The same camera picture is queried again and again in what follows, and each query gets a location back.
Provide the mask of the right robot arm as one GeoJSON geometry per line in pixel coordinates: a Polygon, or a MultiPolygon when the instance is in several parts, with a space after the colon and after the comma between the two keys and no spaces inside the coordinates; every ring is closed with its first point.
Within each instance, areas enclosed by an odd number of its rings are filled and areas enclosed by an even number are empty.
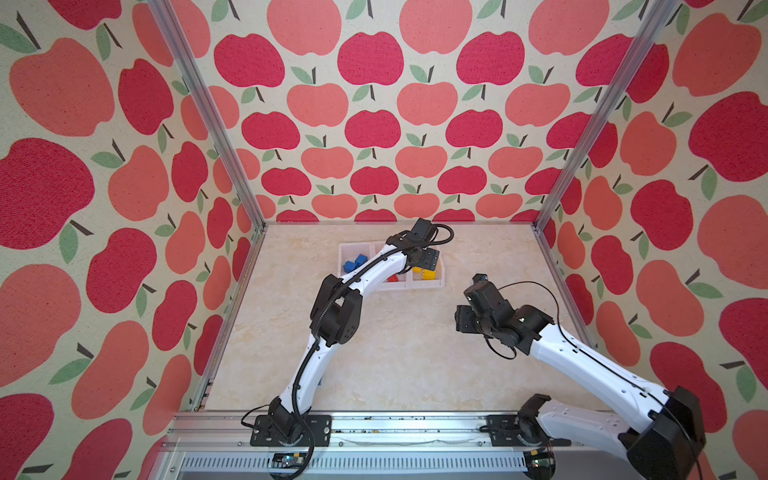
{"type": "Polygon", "coordinates": [[[513,307],[486,275],[474,275],[456,309],[456,329],[498,341],[514,356],[539,360],[574,380],[608,411],[566,405],[546,394],[532,395],[512,426],[486,426],[495,435],[530,445],[569,440],[627,461],[645,479],[702,475],[706,445],[699,398],[684,387],[668,390],[607,359],[568,333],[557,316],[531,306],[513,307]]]}

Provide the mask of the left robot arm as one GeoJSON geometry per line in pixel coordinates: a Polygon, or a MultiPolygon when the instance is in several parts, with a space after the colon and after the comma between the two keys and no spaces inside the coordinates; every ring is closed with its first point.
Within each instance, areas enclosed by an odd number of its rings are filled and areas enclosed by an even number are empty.
{"type": "Polygon", "coordinates": [[[409,230],[387,238],[362,266],[326,276],[310,312],[310,337],[304,357],[286,389],[269,404],[268,418],[287,442],[310,433],[306,415],[317,387],[338,348],[357,333],[363,300],[387,279],[413,268],[437,266],[438,247],[451,242],[451,227],[420,218],[409,230]]]}

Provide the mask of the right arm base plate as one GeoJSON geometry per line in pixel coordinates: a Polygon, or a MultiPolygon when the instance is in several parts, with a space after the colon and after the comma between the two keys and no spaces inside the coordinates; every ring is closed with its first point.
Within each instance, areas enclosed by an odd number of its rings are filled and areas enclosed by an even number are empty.
{"type": "Polygon", "coordinates": [[[488,434],[494,447],[568,447],[572,442],[548,436],[535,419],[513,415],[489,415],[478,430],[488,434]]]}

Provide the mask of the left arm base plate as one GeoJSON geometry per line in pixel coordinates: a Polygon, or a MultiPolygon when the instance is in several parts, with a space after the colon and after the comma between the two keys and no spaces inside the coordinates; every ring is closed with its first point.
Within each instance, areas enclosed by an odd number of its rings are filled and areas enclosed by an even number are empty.
{"type": "Polygon", "coordinates": [[[304,423],[290,416],[279,423],[268,415],[256,417],[251,433],[253,447],[327,447],[332,430],[331,415],[304,415],[304,423]]]}

